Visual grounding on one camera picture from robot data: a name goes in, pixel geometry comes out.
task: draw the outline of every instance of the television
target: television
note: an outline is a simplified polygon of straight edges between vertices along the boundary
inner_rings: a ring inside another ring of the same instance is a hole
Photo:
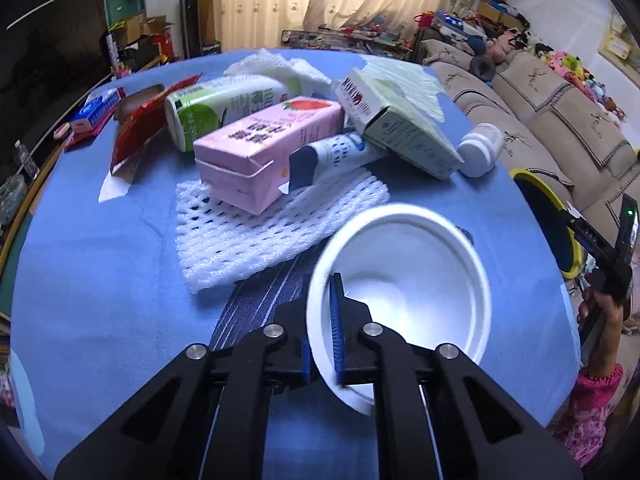
[[[18,171],[16,140],[42,165],[58,123],[108,78],[106,30],[104,0],[49,0],[9,24],[0,42],[0,184]]]

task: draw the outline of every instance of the pink carton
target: pink carton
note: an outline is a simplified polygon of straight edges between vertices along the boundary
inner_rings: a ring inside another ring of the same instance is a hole
[[[343,121],[333,101],[297,97],[265,108],[194,141],[200,178],[217,199],[260,214],[289,180],[289,155],[340,133]]]

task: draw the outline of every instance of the pink sleeve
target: pink sleeve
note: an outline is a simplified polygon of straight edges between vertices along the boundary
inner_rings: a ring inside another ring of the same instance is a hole
[[[618,389],[622,374],[620,364],[616,364],[613,373],[604,379],[591,379],[584,368],[580,370],[569,396],[568,410],[554,431],[554,437],[566,447],[580,467],[591,460],[602,446],[609,401]]]

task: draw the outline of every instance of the white box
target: white box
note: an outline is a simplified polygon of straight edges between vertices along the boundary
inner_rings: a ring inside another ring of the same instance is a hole
[[[439,127],[382,80],[352,69],[335,89],[358,133],[440,180],[464,162]]]

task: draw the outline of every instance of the beige sofa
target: beige sofa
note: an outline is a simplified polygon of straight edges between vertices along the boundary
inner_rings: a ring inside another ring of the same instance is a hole
[[[640,162],[606,115],[528,52],[511,53],[491,89],[466,71],[471,56],[437,40],[422,47],[423,63],[472,123],[506,133],[507,170],[538,174],[614,244],[622,193],[640,200]]]

